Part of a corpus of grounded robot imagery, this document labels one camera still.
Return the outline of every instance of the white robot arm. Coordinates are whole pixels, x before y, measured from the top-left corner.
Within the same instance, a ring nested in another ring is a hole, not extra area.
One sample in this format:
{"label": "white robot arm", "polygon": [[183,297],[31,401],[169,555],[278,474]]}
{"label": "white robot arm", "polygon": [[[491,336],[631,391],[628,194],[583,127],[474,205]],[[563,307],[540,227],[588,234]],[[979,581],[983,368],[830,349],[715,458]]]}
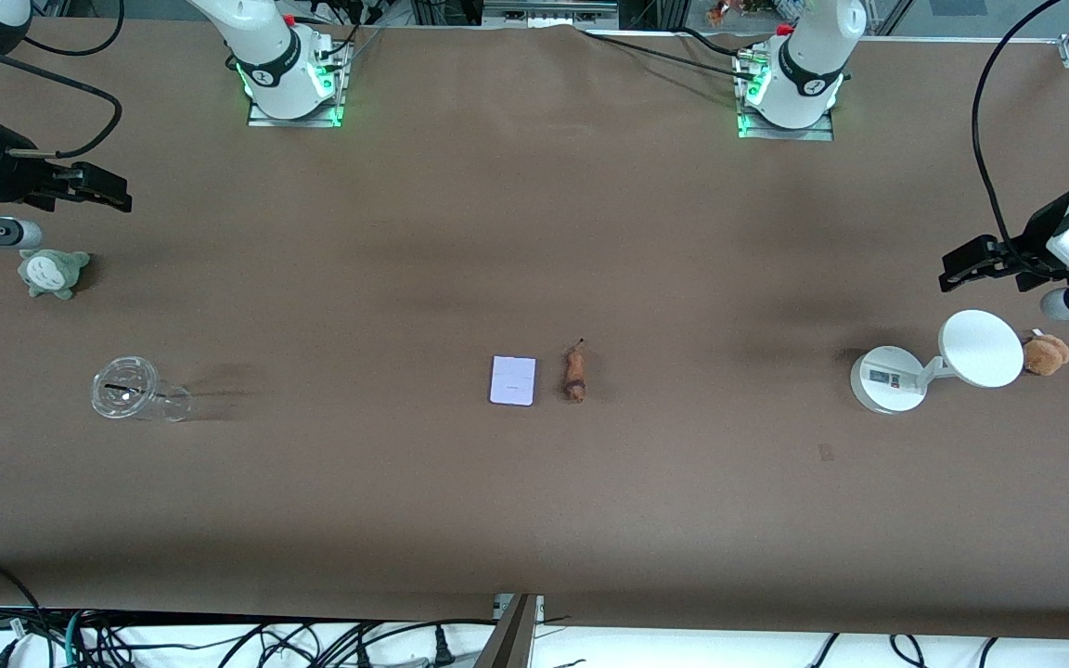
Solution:
{"label": "white robot arm", "polygon": [[814,126],[835,105],[843,65],[868,21],[861,0],[807,1],[793,33],[755,47],[768,52],[769,71],[745,102],[773,125],[790,130]]}
{"label": "white robot arm", "polygon": [[332,38],[289,26],[275,0],[187,2],[221,31],[247,93],[268,116],[305,116],[335,94]]}

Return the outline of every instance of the white floor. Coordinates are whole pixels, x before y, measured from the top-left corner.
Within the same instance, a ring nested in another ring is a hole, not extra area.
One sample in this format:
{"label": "white floor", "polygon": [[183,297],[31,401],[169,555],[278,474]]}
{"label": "white floor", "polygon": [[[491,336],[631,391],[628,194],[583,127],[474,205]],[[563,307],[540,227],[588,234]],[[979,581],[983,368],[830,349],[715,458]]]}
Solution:
{"label": "white floor", "polygon": [[[320,641],[330,643],[347,624],[315,626]],[[280,636],[296,625],[276,626]],[[241,637],[250,625],[226,626],[149,626],[122,631],[127,643],[213,643]],[[449,650],[463,656],[468,668],[471,652],[480,651],[491,633],[489,626],[450,626]],[[676,631],[676,630],[602,630],[568,627],[556,631],[542,627],[536,636],[530,668],[566,668],[579,663],[580,668],[805,668],[822,648],[826,635],[772,634],[749,631]],[[12,631],[0,631],[0,650],[14,638]],[[297,635],[303,651],[313,651],[314,640]],[[985,638],[919,636],[925,663],[933,668],[976,668]],[[422,665],[421,658],[434,654],[433,633],[417,630],[400,634],[368,647],[370,661],[377,668],[402,668]],[[137,668],[212,668],[218,665],[232,643],[199,651],[136,651]],[[251,668],[258,663],[259,641],[246,643],[227,668]],[[56,665],[65,665],[63,651],[57,650]],[[11,668],[46,668],[47,649],[37,637],[19,643]],[[303,668],[306,661],[290,651],[275,656],[266,668]],[[889,649],[886,636],[840,636],[827,652],[823,668],[904,668],[902,659]],[[1002,639],[989,654],[988,668],[1069,668],[1069,641]]]}

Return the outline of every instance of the lamp base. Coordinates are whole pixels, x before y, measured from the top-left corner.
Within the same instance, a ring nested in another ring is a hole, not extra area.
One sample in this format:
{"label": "lamp base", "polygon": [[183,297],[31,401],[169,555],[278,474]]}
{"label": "lamp base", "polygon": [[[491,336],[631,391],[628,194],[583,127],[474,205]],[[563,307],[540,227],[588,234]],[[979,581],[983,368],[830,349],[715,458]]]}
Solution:
{"label": "lamp base", "polygon": [[918,384],[924,364],[909,351],[881,346],[852,364],[852,391],[867,409],[895,415],[915,409],[926,398]]}

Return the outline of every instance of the brown root vegetable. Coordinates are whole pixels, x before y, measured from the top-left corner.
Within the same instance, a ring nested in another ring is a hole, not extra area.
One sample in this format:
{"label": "brown root vegetable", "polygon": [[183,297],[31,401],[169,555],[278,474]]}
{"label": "brown root vegetable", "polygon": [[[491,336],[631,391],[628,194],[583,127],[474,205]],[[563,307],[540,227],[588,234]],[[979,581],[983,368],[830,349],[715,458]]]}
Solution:
{"label": "brown root vegetable", "polygon": [[568,351],[568,372],[563,375],[563,391],[569,399],[579,403],[585,401],[585,354],[580,348],[585,346],[585,340],[576,342],[572,349]]}

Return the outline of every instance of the white lamp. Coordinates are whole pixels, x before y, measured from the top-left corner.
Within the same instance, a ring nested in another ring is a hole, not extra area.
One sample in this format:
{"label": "white lamp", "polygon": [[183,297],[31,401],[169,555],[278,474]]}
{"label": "white lamp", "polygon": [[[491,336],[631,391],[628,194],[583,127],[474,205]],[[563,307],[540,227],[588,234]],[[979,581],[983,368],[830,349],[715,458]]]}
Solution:
{"label": "white lamp", "polygon": [[852,367],[852,391],[867,409],[904,413],[926,398],[934,377],[959,377],[976,388],[1002,388],[1021,375],[1021,339],[1007,323],[982,310],[964,310],[939,330],[939,356],[924,364],[895,346],[869,351]]}

